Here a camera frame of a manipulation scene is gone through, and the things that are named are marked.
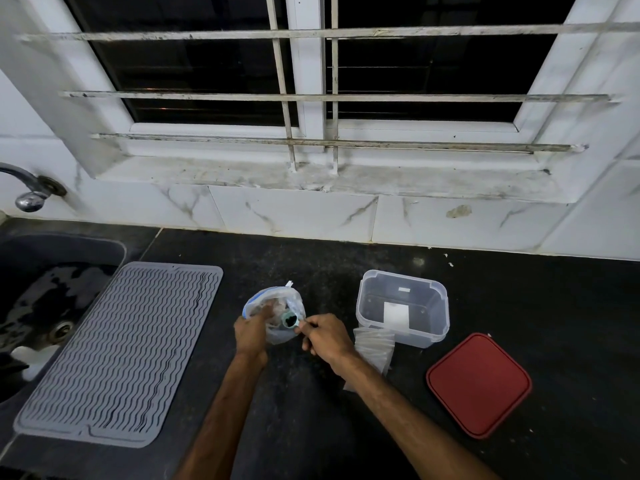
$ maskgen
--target forearm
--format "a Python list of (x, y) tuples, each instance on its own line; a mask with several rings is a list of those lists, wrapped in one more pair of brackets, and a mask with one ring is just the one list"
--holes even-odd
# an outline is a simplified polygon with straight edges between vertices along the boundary
[(236, 355), (174, 480), (229, 478), (255, 384), (263, 367), (259, 358)]
[(388, 430), (421, 479), (496, 479), (359, 356), (349, 356), (342, 377)]

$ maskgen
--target hand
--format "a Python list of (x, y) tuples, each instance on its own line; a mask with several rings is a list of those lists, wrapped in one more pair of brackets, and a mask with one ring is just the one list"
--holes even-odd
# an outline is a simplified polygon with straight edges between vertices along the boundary
[(340, 377), (344, 361), (358, 356), (344, 323), (333, 314), (308, 317), (300, 322), (295, 332), (305, 334), (302, 350), (309, 350), (311, 354), (320, 356)]
[(258, 314), (252, 315), (251, 318), (238, 317), (234, 324), (236, 356), (258, 359), (262, 367), (267, 365), (267, 330), (264, 322), (271, 318), (272, 315), (272, 307), (265, 305)]

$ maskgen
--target left arm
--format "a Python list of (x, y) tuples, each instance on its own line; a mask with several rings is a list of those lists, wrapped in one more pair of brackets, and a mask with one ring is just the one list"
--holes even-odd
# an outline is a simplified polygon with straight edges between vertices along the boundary
[(255, 384), (267, 364), (264, 321), (270, 309), (265, 308), (249, 320), (236, 320), (236, 356), (173, 480), (226, 480), (231, 476)]

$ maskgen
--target sink drain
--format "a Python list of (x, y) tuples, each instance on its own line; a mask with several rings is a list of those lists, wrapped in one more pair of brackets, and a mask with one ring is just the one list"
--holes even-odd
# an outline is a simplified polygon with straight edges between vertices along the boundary
[(47, 334), (47, 339), (52, 344), (59, 344), (67, 338), (69, 333), (74, 329), (75, 323), (62, 321), (56, 323), (51, 331)]

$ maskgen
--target black sink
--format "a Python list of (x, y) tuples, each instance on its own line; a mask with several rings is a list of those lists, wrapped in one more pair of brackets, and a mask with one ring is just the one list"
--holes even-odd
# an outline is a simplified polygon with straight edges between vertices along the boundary
[(124, 257), (119, 242), (76, 235), (0, 242), (0, 403), (26, 384), (10, 352), (62, 345)]

